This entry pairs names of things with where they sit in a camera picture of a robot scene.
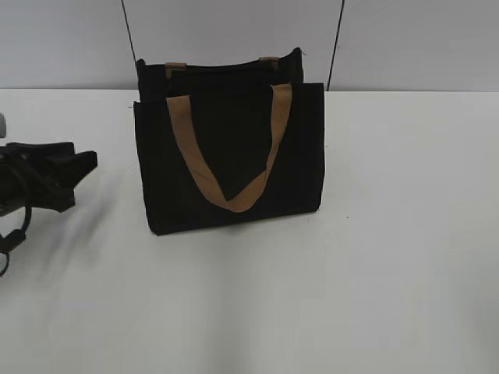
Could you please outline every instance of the strap attachment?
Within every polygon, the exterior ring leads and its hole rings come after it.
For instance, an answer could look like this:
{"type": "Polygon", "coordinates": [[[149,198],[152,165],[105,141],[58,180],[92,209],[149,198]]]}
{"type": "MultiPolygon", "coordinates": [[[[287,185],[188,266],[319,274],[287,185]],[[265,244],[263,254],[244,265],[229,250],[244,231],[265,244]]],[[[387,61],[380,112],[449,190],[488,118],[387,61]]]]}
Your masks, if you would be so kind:
{"type": "Polygon", "coordinates": [[[4,238],[0,235],[0,253],[6,255],[26,240],[26,233],[16,229],[4,238]]]}
{"type": "Polygon", "coordinates": [[[274,71],[278,71],[279,68],[279,57],[260,57],[258,59],[260,62],[270,62],[272,64],[272,67],[274,68],[274,71]]]}
{"type": "Polygon", "coordinates": [[[171,79],[172,72],[176,71],[185,71],[187,64],[185,62],[168,62],[165,64],[165,74],[166,79],[171,79]]]}

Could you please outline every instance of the black canvas bag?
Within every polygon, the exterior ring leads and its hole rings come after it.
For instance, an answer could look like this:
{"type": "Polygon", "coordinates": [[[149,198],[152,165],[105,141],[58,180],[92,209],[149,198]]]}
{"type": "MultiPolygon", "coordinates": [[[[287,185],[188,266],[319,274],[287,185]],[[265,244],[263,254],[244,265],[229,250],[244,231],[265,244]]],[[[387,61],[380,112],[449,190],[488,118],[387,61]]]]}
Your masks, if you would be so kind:
{"type": "Polygon", "coordinates": [[[157,235],[313,212],[324,180],[324,87],[282,84],[134,104],[157,235]]]}
{"type": "Polygon", "coordinates": [[[158,100],[234,86],[250,88],[281,83],[302,83],[302,51],[295,48],[283,58],[259,58],[228,66],[195,66],[183,63],[146,65],[137,62],[141,101],[158,100]]]}

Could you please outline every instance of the bag handle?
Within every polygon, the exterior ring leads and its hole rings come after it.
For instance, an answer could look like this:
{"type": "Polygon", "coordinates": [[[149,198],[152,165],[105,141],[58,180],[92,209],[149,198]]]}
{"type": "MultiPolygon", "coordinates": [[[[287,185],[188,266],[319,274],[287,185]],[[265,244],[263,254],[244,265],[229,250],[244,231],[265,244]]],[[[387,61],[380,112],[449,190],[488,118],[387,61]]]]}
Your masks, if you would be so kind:
{"type": "Polygon", "coordinates": [[[0,270],[0,277],[3,277],[5,273],[7,273],[7,269],[9,268],[10,264],[10,252],[16,249],[16,247],[18,247],[22,242],[26,240],[26,231],[30,226],[32,213],[32,208],[30,205],[31,191],[26,182],[26,178],[23,177],[14,167],[8,165],[8,169],[17,178],[21,188],[24,191],[26,200],[24,202],[25,213],[23,226],[16,230],[12,230],[12,232],[5,237],[0,234],[0,253],[5,256],[5,265],[3,266],[3,269],[0,270]]]}
{"type": "Polygon", "coordinates": [[[175,140],[187,168],[203,196],[220,208],[234,213],[244,212],[251,208],[264,193],[279,145],[286,131],[292,102],[291,84],[272,86],[272,91],[272,144],[267,158],[267,167],[231,200],[224,197],[217,179],[200,151],[193,128],[190,96],[167,97],[166,99],[175,140]]]}

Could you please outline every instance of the tan strap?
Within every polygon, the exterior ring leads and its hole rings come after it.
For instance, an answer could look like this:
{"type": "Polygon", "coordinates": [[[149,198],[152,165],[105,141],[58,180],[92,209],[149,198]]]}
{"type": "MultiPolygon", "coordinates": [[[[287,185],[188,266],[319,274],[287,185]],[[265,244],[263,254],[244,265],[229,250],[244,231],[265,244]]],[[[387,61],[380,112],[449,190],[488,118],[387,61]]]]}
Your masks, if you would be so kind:
{"type": "Polygon", "coordinates": [[[224,197],[217,179],[204,160],[203,154],[201,154],[193,128],[190,97],[179,96],[166,99],[175,140],[187,168],[203,196],[220,208],[235,213],[244,212],[251,208],[264,193],[279,151],[279,145],[286,131],[292,101],[291,84],[272,86],[272,90],[274,93],[271,115],[272,145],[267,158],[267,167],[234,199],[229,201],[224,197]]]}
{"type": "Polygon", "coordinates": [[[166,79],[172,77],[173,70],[186,70],[187,64],[185,62],[169,62],[165,64],[166,79]]]}
{"type": "Polygon", "coordinates": [[[260,62],[270,62],[272,67],[277,72],[279,68],[279,57],[260,57],[258,59],[260,62]]]}

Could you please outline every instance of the black object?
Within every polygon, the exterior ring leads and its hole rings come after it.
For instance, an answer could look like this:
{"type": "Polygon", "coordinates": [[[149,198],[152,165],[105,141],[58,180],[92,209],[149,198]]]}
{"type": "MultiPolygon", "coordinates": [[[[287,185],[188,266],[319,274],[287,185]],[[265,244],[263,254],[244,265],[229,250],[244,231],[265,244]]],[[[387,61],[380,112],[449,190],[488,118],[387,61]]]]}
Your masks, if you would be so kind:
{"type": "Polygon", "coordinates": [[[73,143],[0,146],[0,217],[26,209],[23,226],[0,235],[0,253],[7,258],[0,276],[9,266],[9,253],[26,239],[32,208],[68,210],[75,205],[74,188],[96,167],[97,154],[75,154],[73,143]]]}
{"type": "Polygon", "coordinates": [[[318,209],[324,180],[323,84],[243,89],[236,82],[233,87],[134,104],[143,195],[153,233],[318,209]],[[268,170],[270,154],[278,143],[275,119],[285,107],[280,92],[290,95],[291,104],[284,135],[268,170]],[[189,121],[197,144],[187,150],[180,138],[189,121]],[[202,157],[196,155],[196,146],[202,157]],[[188,165],[186,160],[192,157],[195,160],[188,165]],[[201,191],[206,170],[193,170],[204,161],[228,203],[267,170],[263,193],[249,209],[236,206],[238,213],[217,206],[209,201],[210,191],[201,191]]]}
{"type": "Polygon", "coordinates": [[[195,66],[136,63],[141,101],[231,89],[249,89],[281,83],[302,83],[302,51],[295,48],[282,58],[260,58],[240,65],[195,66]]]}
{"type": "Polygon", "coordinates": [[[0,113],[0,139],[7,136],[7,121],[2,113],[0,113]]]}

